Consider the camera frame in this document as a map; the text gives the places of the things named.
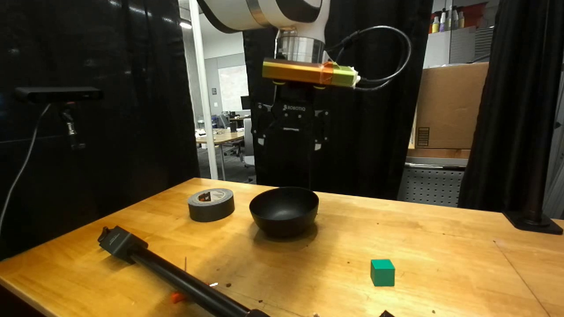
wire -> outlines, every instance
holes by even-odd
[[[37,133],[38,133],[40,120],[42,120],[42,117],[44,117],[49,110],[51,110],[51,105],[47,105],[47,106],[42,110],[42,113],[38,115],[37,124],[35,124],[35,129],[33,129],[33,134],[31,134],[31,142],[30,142],[30,147],[28,147],[28,154],[24,156],[23,164],[21,164],[21,168],[19,168],[19,171],[17,171],[12,186],[10,186],[10,189],[7,191],[7,196],[5,196],[5,201],[3,201],[3,207],[1,207],[1,212],[0,212],[0,237],[1,237],[1,228],[3,228],[3,217],[5,217],[5,214],[7,214],[7,207],[8,207],[8,203],[10,203],[12,193],[14,193],[14,189],[16,189],[16,186],[17,186],[23,171],[26,170],[26,166],[28,166],[28,163],[30,163],[30,157],[31,157],[31,152],[33,152],[33,147],[35,147],[35,142],[37,142]]]
[[[398,31],[398,29],[394,29],[394,27],[389,27],[389,25],[372,25],[372,27],[368,27],[368,29],[352,32],[350,36],[347,36],[345,39],[342,39],[338,45],[335,45],[335,46],[329,48],[328,52],[338,50],[336,59],[335,59],[335,62],[338,62],[338,59],[342,57],[345,46],[347,46],[350,41],[354,41],[356,38],[359,38],[359,36],[363,36],[363,34],[375,32],[375,31],[389,31],[389,32],[393,32],[393,34],[398,34],[398,36],[403,39],[405,48],[407,48],[407,50],[405,50],[405,59],[403,59],[403,62],[396,68],[396,71],[393,71],[389,76],[375,78],[375,80],[372,80],[372,78],[361,78],[359,83],[366,83],[366,85],[373,85],[373,87],[356,87],[354,90],[359,90],[359,92],[375,92],[375,90],[384,89],[393,78],[396,78],[396,76],[407,68],[407,64],[409,64],[409,61],[410,61],[410,55],[412,55],[412,48],[410,48],[409,38],[407,38],[402,31]]]

